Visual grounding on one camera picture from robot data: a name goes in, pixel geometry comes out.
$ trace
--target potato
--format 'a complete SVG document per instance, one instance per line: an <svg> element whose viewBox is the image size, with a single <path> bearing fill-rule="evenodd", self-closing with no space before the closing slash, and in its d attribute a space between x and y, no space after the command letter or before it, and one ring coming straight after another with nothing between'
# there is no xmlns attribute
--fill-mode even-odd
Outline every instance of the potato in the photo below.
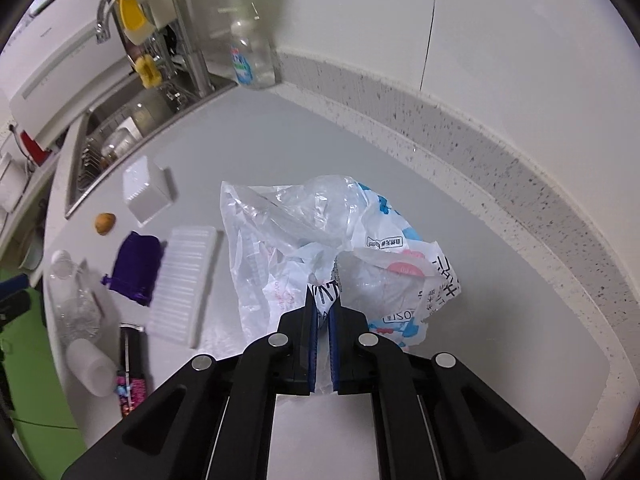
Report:
<svg viewBox="0 0 640 480"><path fill-rule="evenodd" d="M95 217L95 230L101 236L107 234L116 223L116 215L112 213L100 213Z"/></svg>

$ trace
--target black gripper frame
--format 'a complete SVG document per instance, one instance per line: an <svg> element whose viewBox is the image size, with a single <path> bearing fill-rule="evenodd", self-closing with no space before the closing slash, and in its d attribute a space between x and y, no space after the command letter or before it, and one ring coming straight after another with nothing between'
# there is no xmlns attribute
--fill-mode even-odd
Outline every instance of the black gripper frame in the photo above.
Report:
<svg viewBox="0 0 640 480"><path fill-rule="evenodd" d="M329 323L334 390L371 395L381 480L584 480L452 356L412 356L379 336L363 345L364 314L339 300ZM196 356L89 448L63 480L264 480L276 394L313 390L316 326L308 293L304 307L280 319L286 343L281 335L270 342L270 335L240 356Z"/></svg>

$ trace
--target label on bottle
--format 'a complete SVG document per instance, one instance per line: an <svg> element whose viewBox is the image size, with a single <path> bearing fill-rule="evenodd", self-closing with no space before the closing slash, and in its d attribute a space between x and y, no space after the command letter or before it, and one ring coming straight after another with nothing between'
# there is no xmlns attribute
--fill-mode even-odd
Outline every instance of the label on bottle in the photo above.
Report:
<svg viewBox="0 0 640 480"><path fill-rule="evenodd" d="M124 418L146 399L146 382L141 378L129 378L127 381L126 374L118 372L116 393L120 402L120 414Z"/></svg>
<svg viewBox="0 0 640 480"><path fill-rule="evenodd" d="M254 75L251 73L251 66L249 65L249 62L235 47L231 47L231 57L233 59L234 70L236 71L238 82L243 85L251 84L251 81L254 80Z"/></svg>

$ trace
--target yellow sponge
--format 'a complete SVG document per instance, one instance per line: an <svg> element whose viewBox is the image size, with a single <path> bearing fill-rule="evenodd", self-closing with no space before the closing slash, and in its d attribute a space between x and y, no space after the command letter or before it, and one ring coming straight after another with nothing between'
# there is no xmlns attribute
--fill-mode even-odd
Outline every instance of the yellow sponge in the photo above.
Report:
<svg viewBox="0 0 640 480"><path fill-rule="evenodd" d="M136 60L136 72L145 88L155 88L162 82L162 75L149 54Z"/></svg>

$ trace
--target white wall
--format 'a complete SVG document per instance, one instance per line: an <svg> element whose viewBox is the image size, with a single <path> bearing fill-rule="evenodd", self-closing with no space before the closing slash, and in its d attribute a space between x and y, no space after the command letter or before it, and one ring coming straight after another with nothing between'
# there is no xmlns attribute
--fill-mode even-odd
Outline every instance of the white wall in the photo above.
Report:
<svg viewBox="0 0 640 480"><path fill-rule="evenodd" d="M418 89L433 0L264 0L276 46L294 48Z"/></svg>
<svg viewBox="0 0 640 480"><path fill-rule="evenodd" d="M4 92L0 91L0 146L9 136L8 124L12 120L11 110L9 110L9 101Z"/></svg>
<svg viewBox="0 0 640 480"><path fill-rule="evenodd" d="M609 0L436 0L422 90L528 155L640 280L640 48Z"/></svg>

